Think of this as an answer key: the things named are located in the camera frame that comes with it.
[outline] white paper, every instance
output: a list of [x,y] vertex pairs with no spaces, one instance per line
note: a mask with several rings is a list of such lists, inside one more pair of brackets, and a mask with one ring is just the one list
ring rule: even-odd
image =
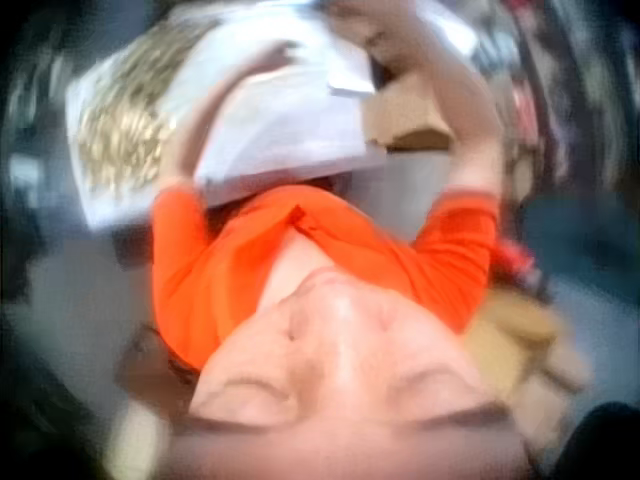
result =
[[[294,40],[298,62],[241,85],[225,104],[196,174],[210,205],[219,205],[283,182],[379,165],[380,150],[367,147],[357,99],[331,94],[336,67],[333,38],[314,17],[276,9],[217,27],[203,38],[176,75],[158,110],[180,122],[208,90],[247,56],[276,39]],[[89,227],[110,229],[144,221],[155,197],[149,186],[115,199],[90,192],[76,132],[81,113],[110,78],[123,52],[98,65],[67,90],[67,135],[74,178]],[[344,77],[353,73],[344,73]]]

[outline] clothing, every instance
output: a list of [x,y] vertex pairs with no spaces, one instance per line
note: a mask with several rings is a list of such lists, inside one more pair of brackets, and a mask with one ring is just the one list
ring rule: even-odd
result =
[[165,342],[188,365],[209,357],[251,317],[290,227],[355,277],[422,305],[454,332],[467,326],[487,284],[498,200],[447,193],[413,245],[309,186],[271,190],[248,202],[216,238],[191,189],[163,192],[153,211],[153,290]]

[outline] hand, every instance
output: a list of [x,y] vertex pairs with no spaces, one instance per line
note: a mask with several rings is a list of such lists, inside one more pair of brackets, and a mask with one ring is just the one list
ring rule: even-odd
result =
[[289,51],[295,46],[295,42],[283,40],[263,48],[242,64],[240,75],[246,78],[252,75],[275,72],[291,65],[293,59],[289,55]]
[[287,53],[291,46],[292,42],[282,41],[264,48],[211,89],[191,115],[181,122],[165,146],[160,164],[159,190],[192,181],[211,127],[227,97],[247,77],[290,65],[291,58]]
[[360,16],[387,29],[415,16],[415,0],[330,0],[331,11],[338,16]]

